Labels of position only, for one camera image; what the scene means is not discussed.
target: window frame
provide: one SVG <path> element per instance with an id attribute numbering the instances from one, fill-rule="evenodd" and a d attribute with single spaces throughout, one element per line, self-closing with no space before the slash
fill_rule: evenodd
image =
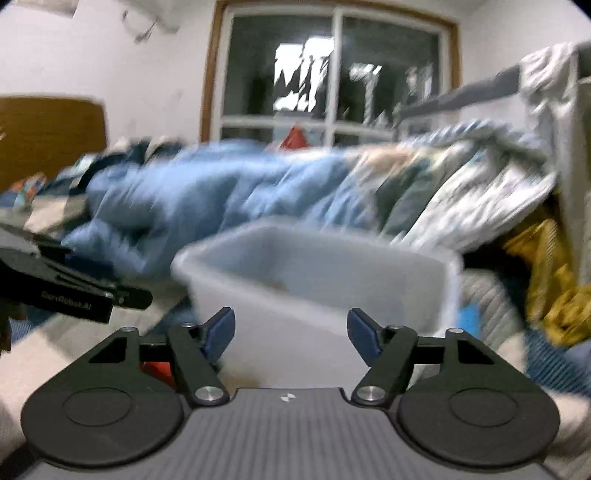
<path id="1" fill-rule="evenodd" d="M 206 75 L 203 88 L 201 140 L 217 141 L 222 128 L 273 128 L 290 127 L 291 118 L 272 118 L 258 115 L 223 115 L 223 97 L 229 57 L 233 19 L 237 16 L 298 15 L 327 17 L 332 22 L 335 50 L 332 62 L 339 68 L 330 69 L 328 78 L 327 115 L 324 119 L 302 120 L 297 123 L 305 128 L 325 132 L 324 147 L 333 144 L 335 134 L 367 135 L 376 140 L 392 140 L 392 129 L 365 127 L 354 122 L 336 119 L 338 80 L 343 17 L 388 22 L 405 27 L 418 28 L 440 36 L 440 93 L 457 88 L 460 84 L 459 28 L 457 23 L 424 12 L 395 5 L 367 2 L 365 0 L 316 0 L 314 5 L 299 4 L 290 0 L 218 0 L 212 25 Z"/>

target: red object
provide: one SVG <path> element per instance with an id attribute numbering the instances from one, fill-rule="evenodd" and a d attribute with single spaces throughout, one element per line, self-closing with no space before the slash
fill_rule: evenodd
<path id="1" fill-rule="evenodd" d="M 175 390 L 177 389 L 177 384 L 174 381 L 173 373 L 168 362 L 144 362 L 142 364 L 142 372 L 166 383 Z"/>
<path id="2" fill-rule="evenodd" d="M 297 125 L 291 127 L 290 132 L 281 144 L 281 148 L 288 148 L 289 150 L 297 150 L 298 148 L 309 147 L 304 131 Z"/>

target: white wall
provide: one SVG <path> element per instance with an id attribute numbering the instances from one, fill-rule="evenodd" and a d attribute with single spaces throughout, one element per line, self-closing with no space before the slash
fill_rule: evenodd
<path id="1" fill-rule="evenodd" d="M 570 0 L 488 0 L 461 23 L 461 38 L 463 81 L 470 83 L 555 43 L 591 40 L 591 20 Z M 518 97 L 462 112 L 464 119 L 483 116 L 527 124 Z"/>
<path id="2" fill-rule="evenodd" d="M 449 18 L 443 0 L 400 3 Z M 0 12 L 0 95 L 92 96 L 105 103 L 111 141 L 120 136 L 199 138 L 203 75 L 215 0 L 195 0 L 174 35 L 134 44 L 115 0 L 80 0 L 74 18 L 7 7 Z M 148 19 L 130 14 L 137 30 Z"/>

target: black clamp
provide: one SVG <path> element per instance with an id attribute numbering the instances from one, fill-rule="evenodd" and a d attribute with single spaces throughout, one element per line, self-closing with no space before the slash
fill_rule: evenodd
<path id="1" fill-rule="evenodd" d="M 419 337 L 403 326 L 382 328 L 359 309 L 349 339 L 371 367 L 352 402 L 389 410 L 409 443 L 438 461 L 498 469 L 540 460 L 560 417 L 552 399 L 462 329 Z M 415 365 L 440 372 L 408 387 Z"/>
<path id="2" fill-rule="evenodd" d="M 45 235 L 0 225 L 0 228 L 32 242 L 41 255 L 0 248 L 1 296 L 51 312 L 108 323 L 113 306 L 144 310 L 152 294 L 111 280 L 98 280 L 63 265 L 71 250 Z"/>
<path id="3" fill-rule="evenodd" d="M 211 363 L 234 336 L 231 309 L 202 326 L 173 326 L 140 337 L 123 327 L 41 386 L 22 409 L 30 446 L 53 462 L 108 468 L 156 451 L 192 407 L 214 407 L 230 396 Z M 141 371 L 143 362 L 169 362 L 178 389 Z"/>

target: air conditioner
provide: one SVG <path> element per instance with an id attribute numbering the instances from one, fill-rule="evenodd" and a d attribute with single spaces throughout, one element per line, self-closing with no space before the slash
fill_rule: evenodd
<path id="1" fill-rule="evenodd" d="M 158 18 L 160 27 L 169 32 L 176 32 L 187 12 L 200 1 L 204 0 L 121 0 L 150 18 Z"/>

